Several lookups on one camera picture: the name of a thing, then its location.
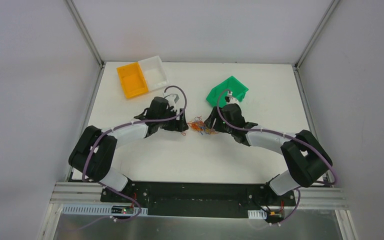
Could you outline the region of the green plastic bin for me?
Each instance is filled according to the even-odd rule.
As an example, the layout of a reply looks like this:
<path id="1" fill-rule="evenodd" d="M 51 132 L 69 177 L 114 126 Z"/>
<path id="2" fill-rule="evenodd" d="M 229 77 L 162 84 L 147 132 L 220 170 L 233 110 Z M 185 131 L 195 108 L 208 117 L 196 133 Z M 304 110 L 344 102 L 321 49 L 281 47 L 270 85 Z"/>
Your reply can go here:
<path id="1" fill-rule="evenodd" d="M 249 90 L 242 82 L 240 82 L 233 75 L 213 87 L 209 94 L 206 97 L 206 101 L 212 106 L 217 105 L 217 101 L 221 93 L 229 89 L 232 92 L 232 96 L 236 98 L 239 102 L 242 102 L 246 96 L 247 91 Z"/>

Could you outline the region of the orange plastic bin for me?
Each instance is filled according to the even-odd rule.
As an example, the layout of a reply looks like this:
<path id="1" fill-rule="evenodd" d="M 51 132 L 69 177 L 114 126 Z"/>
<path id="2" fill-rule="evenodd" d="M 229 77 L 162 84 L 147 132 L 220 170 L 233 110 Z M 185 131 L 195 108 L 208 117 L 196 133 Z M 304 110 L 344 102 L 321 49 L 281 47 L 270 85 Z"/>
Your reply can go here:
<path id="1" fill-rule="evenodd" d="M 149 92 L 148 84 L 138 62 L 133 62 L 116 69 L 121 88 L 127 99 L 132 99 Z"/>

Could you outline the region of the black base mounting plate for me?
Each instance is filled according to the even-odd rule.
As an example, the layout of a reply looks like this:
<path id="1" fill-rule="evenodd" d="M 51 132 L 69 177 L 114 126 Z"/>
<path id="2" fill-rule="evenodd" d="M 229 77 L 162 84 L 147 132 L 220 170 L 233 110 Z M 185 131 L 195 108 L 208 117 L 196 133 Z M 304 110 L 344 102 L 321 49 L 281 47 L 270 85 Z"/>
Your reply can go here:
<path id="1" fill-rule="evenodd" d="M 127 198 L 105 189 L 100 200 L 121 204 L 134 198 L 151 216 L 231 219 L 244 219 L 262 207 L 296 205 L 293 191 L 278 196 L 267 184 L 133 181 L 122 194 Z"/>

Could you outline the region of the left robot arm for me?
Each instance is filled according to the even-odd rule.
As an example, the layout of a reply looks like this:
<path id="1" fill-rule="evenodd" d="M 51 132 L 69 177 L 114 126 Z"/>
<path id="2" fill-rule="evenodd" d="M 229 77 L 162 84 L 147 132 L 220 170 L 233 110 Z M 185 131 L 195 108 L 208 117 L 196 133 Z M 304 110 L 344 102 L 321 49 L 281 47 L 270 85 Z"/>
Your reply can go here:
<path id="1" fill-rule="evenodd" d="M 133 195 L 133 189 L 128 185 L 131 180 L 112 167 L 115 151 L 123 145 L 148 138 L 160 129 L 186 131 L 185 110 L 176 106 L 178 100 L 175 93 L 157 96 L 149 107 L 123 127 L 103 130 L 88 126 L 68 158 L 69 165 L 82 172 L 87 180 L 112 188 L 114 197 L 120 202 L 129 201 Z"/>

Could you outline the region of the white plastic bin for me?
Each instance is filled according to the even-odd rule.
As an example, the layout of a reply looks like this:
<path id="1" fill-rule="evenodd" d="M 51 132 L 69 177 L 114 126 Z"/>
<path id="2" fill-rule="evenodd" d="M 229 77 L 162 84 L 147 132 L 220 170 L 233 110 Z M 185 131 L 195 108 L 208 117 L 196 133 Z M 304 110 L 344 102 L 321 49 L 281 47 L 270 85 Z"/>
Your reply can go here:
<path id="1" fill-rule="evenodd" d="M 169 80 L 163 67 L 162 60 L 158 55 L 140 60 L 138 61 L 138 64 L 149 92 L 165 88 L 169 85 Z"/>

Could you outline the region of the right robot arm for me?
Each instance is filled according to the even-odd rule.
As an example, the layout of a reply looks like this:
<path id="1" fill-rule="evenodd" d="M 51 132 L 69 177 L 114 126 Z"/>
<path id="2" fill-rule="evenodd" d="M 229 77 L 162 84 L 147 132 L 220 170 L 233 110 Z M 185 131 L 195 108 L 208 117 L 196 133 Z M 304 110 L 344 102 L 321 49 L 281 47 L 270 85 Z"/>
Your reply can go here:
<path id="1" fill-rule="evenodd" d="M 207 128 L 227 133 L 248 147 L 260 147 L 283 156 L 287 170 L 268 182 L 264 200 L 276 205 L 284 194 L 299 187 L 308 188 L 332 169 L 333 162 L 315 136 L 308 130 L 284 134 L 246 121 L 237 103 L 215 106 L 204 121 Z"/>

